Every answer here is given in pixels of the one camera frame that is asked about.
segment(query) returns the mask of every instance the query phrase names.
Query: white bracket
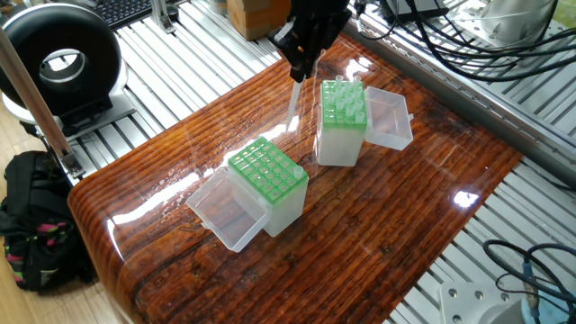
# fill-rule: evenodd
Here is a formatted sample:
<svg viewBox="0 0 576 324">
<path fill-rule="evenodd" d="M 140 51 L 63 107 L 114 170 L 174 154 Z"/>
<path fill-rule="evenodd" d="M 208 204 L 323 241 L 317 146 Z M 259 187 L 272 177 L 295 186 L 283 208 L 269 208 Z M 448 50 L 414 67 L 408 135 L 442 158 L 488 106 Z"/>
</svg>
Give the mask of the white bracket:
<svg viewBox="0 0 576 324">
<path fill-rule="evenodd" d="M 494 283 L 448 282 L 439 293 L 443 324 L 524 324 L 524 295 L 502 292 Z"/>
<path fill-rule="evenodd" d="M 166 9 L 166 0 L 152 0 L 152 20 L 165 33 L 175 32 L 176 29 L 170 21 L 168 10 Z"/>
</svg>

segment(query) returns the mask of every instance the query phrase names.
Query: glossy wooden surface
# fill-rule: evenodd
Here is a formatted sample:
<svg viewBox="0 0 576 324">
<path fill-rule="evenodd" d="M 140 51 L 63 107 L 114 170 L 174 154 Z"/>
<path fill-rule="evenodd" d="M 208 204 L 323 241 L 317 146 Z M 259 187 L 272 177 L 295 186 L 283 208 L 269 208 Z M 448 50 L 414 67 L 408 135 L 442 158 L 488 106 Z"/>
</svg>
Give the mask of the glossy wooden surface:
<svg viewBox="0 0 576 324">
<path fill-rule="evenodd" d="M 134 320 L 381 323 L 520 159 L 349 39 L 324 55 L 286 125 L 288 71 L 273 65 L 73 189 L 98 274 Z M 405 95 L 414 142 L 365 143 L 355 167 L 319 166 L 319 85 L 337 74 Z M 308 172 L 304 213 L 234 253 L 185 200 L 259 136 Z"/>
</svg>

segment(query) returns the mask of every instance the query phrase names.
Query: clear plastic lid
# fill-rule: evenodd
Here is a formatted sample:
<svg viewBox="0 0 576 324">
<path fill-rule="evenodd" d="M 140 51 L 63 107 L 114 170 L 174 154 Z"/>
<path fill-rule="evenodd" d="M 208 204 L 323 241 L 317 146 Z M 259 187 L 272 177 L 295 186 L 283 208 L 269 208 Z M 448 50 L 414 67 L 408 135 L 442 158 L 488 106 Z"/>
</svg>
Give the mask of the clear plastic lid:
<svg viewBox="0 0 576 324">
<path fill-rule="evenodd" d="M 239 252 L 268 223 L 269 214 L 224 168 L 219 169 L 186 204 L 202 219 L 203 226 Z"/>
<path fill-rule="evenodd" d="M 413 140 L 406 99 L 371 86 L 364 91 L 366 103 L 365 139 L 386 148 L 403 150 Z"/>
</svg>

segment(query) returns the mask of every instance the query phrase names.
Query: cardboard box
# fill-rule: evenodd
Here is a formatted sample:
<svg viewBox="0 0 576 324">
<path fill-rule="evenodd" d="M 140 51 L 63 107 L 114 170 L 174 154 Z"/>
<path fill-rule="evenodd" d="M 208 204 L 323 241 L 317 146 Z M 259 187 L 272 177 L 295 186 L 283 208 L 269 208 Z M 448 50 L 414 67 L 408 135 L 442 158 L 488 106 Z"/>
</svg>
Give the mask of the cardboard box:
<svg viewBox="0 0 576 324">
<path fill-rule="evenodd" d="M 289 13 L 290 0 L 228 0 L 229 20 L 248 41 L 283 26 Z"/>
</svg>

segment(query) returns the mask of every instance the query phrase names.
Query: black backpack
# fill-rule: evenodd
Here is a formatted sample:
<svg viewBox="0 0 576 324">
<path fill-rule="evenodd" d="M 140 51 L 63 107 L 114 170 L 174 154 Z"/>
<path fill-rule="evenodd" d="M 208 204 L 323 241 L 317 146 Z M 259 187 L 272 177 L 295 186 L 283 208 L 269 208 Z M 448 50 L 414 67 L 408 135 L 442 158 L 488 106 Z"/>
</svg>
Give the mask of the black backpack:
<svg viewBox="0 0 576 324">
<path fill-rule="evenodd" d="M 56 288 L 94 269 L 68 208 L 70 186 L 46 152 L 25 152 L 8 164 L 0 204 L 0 236 L 14 280 L 31 291 Z"/>
</svg>

